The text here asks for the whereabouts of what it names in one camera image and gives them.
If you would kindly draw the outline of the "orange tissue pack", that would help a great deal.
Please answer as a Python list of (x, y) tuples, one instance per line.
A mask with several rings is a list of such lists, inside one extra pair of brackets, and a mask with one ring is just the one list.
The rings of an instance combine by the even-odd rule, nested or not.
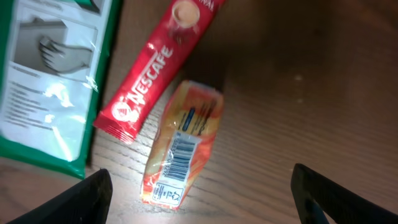
[(167, 103), (141, 185), (144, 203), (178, 209), (208, 162), (220, 127), (221, 92), (185, 80)]

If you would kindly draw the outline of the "green 3M package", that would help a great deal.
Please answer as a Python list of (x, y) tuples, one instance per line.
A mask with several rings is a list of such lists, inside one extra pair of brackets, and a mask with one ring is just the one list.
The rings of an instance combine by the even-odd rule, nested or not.
[(85, 176), (121, 1), (1, 2), (1, 156)]

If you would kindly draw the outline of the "red Nescafe stick sachet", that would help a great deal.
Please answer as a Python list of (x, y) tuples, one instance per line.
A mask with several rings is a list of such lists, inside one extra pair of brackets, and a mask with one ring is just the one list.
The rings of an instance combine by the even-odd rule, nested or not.
[(130, 144), (225, 0), (173, 0), (93, 123)]

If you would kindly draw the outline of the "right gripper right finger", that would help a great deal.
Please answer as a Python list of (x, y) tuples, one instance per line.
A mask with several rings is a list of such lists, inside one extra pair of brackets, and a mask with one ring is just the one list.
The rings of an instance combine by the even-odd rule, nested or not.
[(397, 215), (338, 185), (311, 168), (296, 164), (290, 188), (299, 219), (305, 224), (397, 223)]

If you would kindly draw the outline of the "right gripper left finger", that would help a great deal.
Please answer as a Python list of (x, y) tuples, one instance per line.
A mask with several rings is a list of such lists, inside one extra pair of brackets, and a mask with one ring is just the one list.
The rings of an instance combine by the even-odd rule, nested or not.
[(112, 194), (111, 176), (100, 169), (9, 224), (105, 224)]

